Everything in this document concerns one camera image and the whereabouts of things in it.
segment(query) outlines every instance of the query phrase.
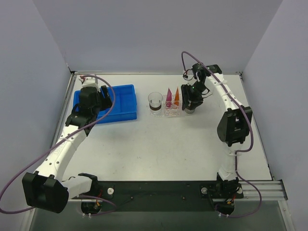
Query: orange object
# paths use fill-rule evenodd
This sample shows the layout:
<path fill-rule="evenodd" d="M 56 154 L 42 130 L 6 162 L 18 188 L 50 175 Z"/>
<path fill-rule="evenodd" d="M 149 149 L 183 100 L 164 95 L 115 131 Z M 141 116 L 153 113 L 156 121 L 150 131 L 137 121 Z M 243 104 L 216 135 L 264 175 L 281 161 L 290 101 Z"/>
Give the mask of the orange object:
<path fill-rule="evenodd" d="M 175 93 L 175 97 L 174 97 L 174 104 L 178 106 L 179 101 L 180 101 L 179 88 L 177 88 L 177 92 Z"/>

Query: gray floor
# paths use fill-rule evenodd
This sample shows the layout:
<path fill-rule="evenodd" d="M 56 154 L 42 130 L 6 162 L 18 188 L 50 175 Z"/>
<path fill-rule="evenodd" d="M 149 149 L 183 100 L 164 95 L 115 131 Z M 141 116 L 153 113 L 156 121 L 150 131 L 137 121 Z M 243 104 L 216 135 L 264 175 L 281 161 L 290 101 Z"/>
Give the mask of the gray floor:
<path fill-rule="evenodd" d="M 234 214 L 253 210 L 257 202 L 237 202 Z M 245 218 L 219 218 L 217 212 L 115 212 L 91 219 L 77 212 L 80 203 L 69 203 L 61 214 L 37 209 L 31 231 L 137 231 L 137 230 L 218 230 L 284 231 L 277 202 L 263 202 L 261 209 Z"/>

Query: metal frame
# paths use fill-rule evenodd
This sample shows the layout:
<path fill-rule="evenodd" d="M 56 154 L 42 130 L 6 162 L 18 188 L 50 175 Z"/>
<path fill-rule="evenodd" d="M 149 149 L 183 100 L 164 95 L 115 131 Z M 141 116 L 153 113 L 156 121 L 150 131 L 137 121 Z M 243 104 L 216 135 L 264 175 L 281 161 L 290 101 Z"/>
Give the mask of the metal frame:
<path fill-rule="evenodd" d="M 61 115 L 59 118 L 59 122 L 57 124 L 57 128 L 56 128 L 56 132 L 53 138 L 53 142 L 52 144 L 54 145 L 56 143 L 56 141 L 58 140 L 60 134 L 61 134 L 61 130 L 62 127 L 64 125 L 64 120 L 65 120 L 65 115 L 66 112 L 68 110 L 68 106 L 69 106 L 69 101 L 70 98 L 72 96 L 72 92 L 73 92 L 73 88 L 75 85 L 75 81 L 76 81 L 76 76 L 80 75 L 80 74 L 100 74 L 100 75 L 107 75 L 107 74 L 113 74 L 115 75 L 115 73 L 103 73 L 103 72 L 75 72 L 75 74 L 72 74 L 70 77 L 70 81 L 66 90 L 66 94 L 65 94 L 65 98 L 64 98 L 64 104 L 61 110 Z M 137 72 L 137 73 L 129 73 L 129 75 L 132 74 L 145 74 L 142 72 Z M 259 196 L 257 194 L 257 192 L 255 191 L 255 189 L 250 186 L 249 184 L 245 183 L 245 182 L 240 182 L 242 184 L 242 189 L 243 189 L 243 194 L 244 194 L 244 198 L 240 199 L 241 201 L 258 201 L 259 200 Z M 294 231 L 294 225 L 291 219 L 291 215 L 289 212 L 289 208 L 287 205 L 287 196 L 286 196 L 286 192 L 283 186 L 282 181 L 252 181 L 252 183 L 254 185 L 256 185 L 259 190 L 261 191 L 262 194 L 262 200 L 264 201 L 278 201 L 279 206 L 281 208 L 281 213 L 282 213 L 282 217 L 283 220 L 285 222 L 286 225 L 286 229 L 288 231 Z M 71 199 L 69 200 L 70 203 L 80 203 L 80 202 L 93 202 L 94 200 L 89 200 L 89 199 Z M 23 219 L 23 223 L 21 226 L 21 230 L 23 231 L 27 231 L 30 228 L 31 222 L 32 222 L 32 218 L 33 215 L 35 213 L 35 209 L 28 211 L 27 213 L 25 213 L 24 219 Z"/>

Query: screw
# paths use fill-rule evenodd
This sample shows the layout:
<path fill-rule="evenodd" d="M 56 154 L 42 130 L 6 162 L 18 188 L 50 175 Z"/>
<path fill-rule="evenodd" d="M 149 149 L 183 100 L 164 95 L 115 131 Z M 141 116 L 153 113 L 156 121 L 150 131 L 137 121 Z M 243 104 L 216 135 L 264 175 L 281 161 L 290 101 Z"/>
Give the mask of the screw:
<path fill-rule="evenodd" d="M 203 188 L 201 189 L 201 193 L 202 193 L 202 194 L 207 194 L 207 188 L 206 188 L 206 187 L 203 187 Z"/>
<path fill-rule="evenodd" d="M 114 189 L 113 189 L 113 188 L 107 189 L 107 193 L 108 193 L 109 195 L 114 194 Z"/>

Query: clear glass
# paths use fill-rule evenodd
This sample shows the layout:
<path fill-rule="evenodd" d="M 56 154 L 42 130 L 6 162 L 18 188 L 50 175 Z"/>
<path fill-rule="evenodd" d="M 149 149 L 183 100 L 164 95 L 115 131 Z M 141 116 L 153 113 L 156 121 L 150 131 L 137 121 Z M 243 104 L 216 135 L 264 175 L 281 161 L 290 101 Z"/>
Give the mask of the clear glass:
<path fill-rule="evenodd" d="M 152 111 L 159 111 L 162 106 L 162 101 L 163 101 L 163 96 L 159 92 L 152 92 L 148 96 L 149 104 L 150 104 L 150 109 Z"/>

